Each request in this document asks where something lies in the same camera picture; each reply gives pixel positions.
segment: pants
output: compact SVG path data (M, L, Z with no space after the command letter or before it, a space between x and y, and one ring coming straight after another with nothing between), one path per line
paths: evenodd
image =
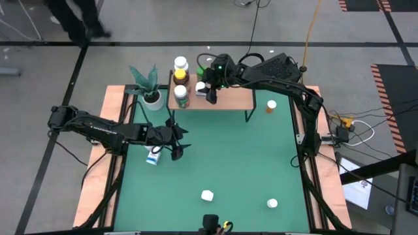
M60 22L64 31L73 42L86 40L86 29L102 31L103 27L99 21L95 0L73 0L82 11L83 22L81 22L71 10L65 0L44 0L51 13Z

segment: yellow bottle cap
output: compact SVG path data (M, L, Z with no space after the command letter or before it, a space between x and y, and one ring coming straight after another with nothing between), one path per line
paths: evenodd
M174 76L179 80L183 80L185 78L185 70L177 69L176 72L174 72Z

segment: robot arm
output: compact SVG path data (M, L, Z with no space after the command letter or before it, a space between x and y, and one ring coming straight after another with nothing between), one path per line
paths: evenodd
M151 123L116 123L115 121L93 116L73 106L52 107L48 126L54 132L74 131L92 140L100 142L107 152L124 155L128 144L143 146L171 146L172 160L178 160L183 149L189 145L180 145L186 130L178 124L166 121L165 126L153 127Z
M211 68L204 71L203 82L210 84L210 89L205 91L206 100L210 103L216 103L216 90L223 87L263 89L291 97L302 115L306 128L300 150L307 156L318 154L321 137L316 131L316 125L323 99L314 90L299 83L265 75L242 63L235 65L227 54L216 57Z

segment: green plant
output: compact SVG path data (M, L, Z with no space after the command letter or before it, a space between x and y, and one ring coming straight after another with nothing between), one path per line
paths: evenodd
M129 66L129 69L135 78L137 87L131 90L126 90L126 93L132 95L141 95L146 99L148 97L153 97L155 93L158 92L158 74L155 64L148 74L148 79L145 78L136 68Z

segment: gray floor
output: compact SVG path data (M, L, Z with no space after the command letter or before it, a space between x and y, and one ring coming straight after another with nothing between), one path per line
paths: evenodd
M0 1L7 21L30 37L36 37L19 5ZM254 40L303 42L312 19L315 1L273 0L261 9ZM59 25L50 21L50 13L39 4L25 3L41 36L49 41L68 41ZM104 1L101 19L114 32L113 41L248 41L251 36L254 6L238 8L225 0L119 0ZM418 42L418 13L393 13L406 42ZM11 40L26 40L0 24L0 32ZM342 12L335 0L323 0L313 28L314 42L396 42L382 12ZM133 82L128 66L148 72L155 63L159 81L167 83L169 69L176 56L184 55L195 68L195 57L202 52L229 53L238 60L247 46L170 46L101 47L90 46L80 70L70 104L98 114L107 85ZM76 47L0 48L1 66L22 68L21 77L0 77L0 128L7 135L0 141L0 234L14 234L31 190L48 141L46 132L50 107L62 102L80 50ZM285 52L301 62L303 47L254 46L266 58ZM409 48L418 60L418 48ZM203 63L209 63L206 57ZM249 65L256 60L247 60ZM370 71L371 63L405 65L399 48L309 48L305 83L319 85L328 110L361 112L381 107ZM364 118L373 125L382 119ZM390 155L396 155L386 124L375 128L368 143ZM59 141L83 161L91 146L84 138L63 133ZM387 158L364 145L357 150L381 159ZM376 160L342 148L338 151L364 164ZM80 180L86 168L56 146L40 188L26 232L70 229L80 195ZM353 226L365 232L387 230L351 214Z

